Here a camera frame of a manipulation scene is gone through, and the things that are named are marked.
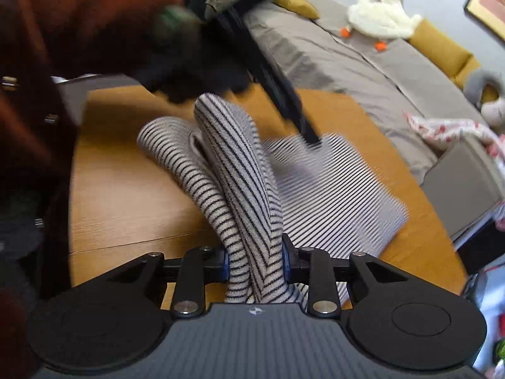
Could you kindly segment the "grey neck pillow plush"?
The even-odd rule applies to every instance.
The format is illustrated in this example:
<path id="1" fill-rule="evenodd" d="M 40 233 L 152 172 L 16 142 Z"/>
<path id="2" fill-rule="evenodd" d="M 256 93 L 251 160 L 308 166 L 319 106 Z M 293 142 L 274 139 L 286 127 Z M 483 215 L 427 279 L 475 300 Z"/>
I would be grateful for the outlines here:
<path id="1" fill-rule="evenodd" d="M 504 130 L 504 78 L 501 74 L 476 69 L 466 78 L 463 93 L 491 128 Z"/>

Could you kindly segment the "beige fabric sofa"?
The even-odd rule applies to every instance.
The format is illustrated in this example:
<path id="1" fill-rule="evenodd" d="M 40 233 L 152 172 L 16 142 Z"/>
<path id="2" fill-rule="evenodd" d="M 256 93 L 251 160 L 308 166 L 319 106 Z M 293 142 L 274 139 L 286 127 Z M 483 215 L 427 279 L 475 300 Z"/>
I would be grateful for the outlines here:
<path id="1" fill-rule="evenodd" d="M 407 115 L 479 122 L 477 110 L 406 41 L 378 52 L 364 35 L 343 39 L 347 8 L 335 0 L 306 1 L 317 19 L 267 1 L 245 22 L 296 87 L 344 93 L 357 102 L 406 161 L 457 249 L 481 242 L 504 198 L 498 168 L 477 140 L 464 138 L 438 152 L 407 124 Z"/>

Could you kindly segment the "striped beige knit garment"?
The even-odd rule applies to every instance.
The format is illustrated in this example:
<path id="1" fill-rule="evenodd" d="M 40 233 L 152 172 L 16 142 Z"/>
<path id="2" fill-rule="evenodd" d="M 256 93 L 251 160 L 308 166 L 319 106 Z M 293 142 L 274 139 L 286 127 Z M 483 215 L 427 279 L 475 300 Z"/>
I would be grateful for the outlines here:
<path id="1" fill-rule="evenodd" d="M 338 134 L 316 146 L 291 135 L 261 140 L 242 107 L 205 94 L 194 119 L 159 117 L 139 146 L 197 205 L 229 255 L 227 302 L 305 303 L 308 285 L 283 275 L 282 237 L 345 258 L 379 255 L 407 208 Z"/>

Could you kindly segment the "red gold framed picture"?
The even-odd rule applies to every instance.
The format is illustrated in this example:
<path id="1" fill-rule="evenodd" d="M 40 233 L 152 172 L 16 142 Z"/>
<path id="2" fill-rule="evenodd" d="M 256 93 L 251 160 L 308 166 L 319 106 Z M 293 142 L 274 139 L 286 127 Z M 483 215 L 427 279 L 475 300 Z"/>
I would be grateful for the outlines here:
<path id="1" fill-rule="evenodd" d="M 466 0 L 465 12 L 491 30 L 499 39 L 505 38 L 504 0 Z"/>

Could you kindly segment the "mustard yellow cushion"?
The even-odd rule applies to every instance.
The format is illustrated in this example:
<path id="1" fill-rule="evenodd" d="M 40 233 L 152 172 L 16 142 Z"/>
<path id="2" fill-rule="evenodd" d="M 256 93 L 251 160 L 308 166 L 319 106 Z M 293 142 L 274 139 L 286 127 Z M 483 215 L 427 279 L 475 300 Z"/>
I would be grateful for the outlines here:
<path id="1" fill-rule="evenodd" d="M 460 90 L 464 88 L 471 72 L 481 66 L 470 51 L 439 31 L 427 19 L 419 23 L 408 42 L 435 64 Z"/>

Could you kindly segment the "small yellow pillow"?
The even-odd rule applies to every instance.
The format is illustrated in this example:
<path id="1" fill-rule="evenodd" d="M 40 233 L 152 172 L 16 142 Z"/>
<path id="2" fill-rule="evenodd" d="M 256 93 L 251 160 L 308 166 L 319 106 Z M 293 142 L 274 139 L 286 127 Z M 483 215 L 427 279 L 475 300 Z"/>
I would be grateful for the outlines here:
<path id="1" fill-rule="evenodd" d="M 317 9 L 307 0 L 273 0 L 273 3 L 308 20 L 317 20 Z"/>

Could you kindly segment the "pink floral blanket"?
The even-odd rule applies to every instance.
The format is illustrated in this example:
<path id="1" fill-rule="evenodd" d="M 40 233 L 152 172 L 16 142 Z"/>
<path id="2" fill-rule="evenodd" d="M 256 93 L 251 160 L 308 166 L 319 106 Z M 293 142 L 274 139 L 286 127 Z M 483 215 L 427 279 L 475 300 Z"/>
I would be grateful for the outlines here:
<path id="1" fill-rule="evenodd" d="M 456 239 L 482 222 L 504 219 L 504 141 L 471 119 L 406 115 L 407 124 L 433 151 L 435 165 L 422 189 L 449 235 Z"/>

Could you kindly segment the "white duck plush toy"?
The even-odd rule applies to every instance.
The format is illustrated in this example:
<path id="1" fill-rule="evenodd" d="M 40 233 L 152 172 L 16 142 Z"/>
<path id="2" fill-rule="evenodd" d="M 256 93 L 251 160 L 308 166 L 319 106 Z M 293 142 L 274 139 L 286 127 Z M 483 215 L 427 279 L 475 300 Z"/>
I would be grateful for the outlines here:
<path id="1" fill-rule="evenodd" d="M 388 41 L 409 39 L 423 20 L 421 15 L 409 16 L 403 7 L 403 0 L 358 0 L 348 7 L 347 24 L 341 29 L 343 38 L 352 31 L 375 39 L 377 51 L 386 51 Z"/>

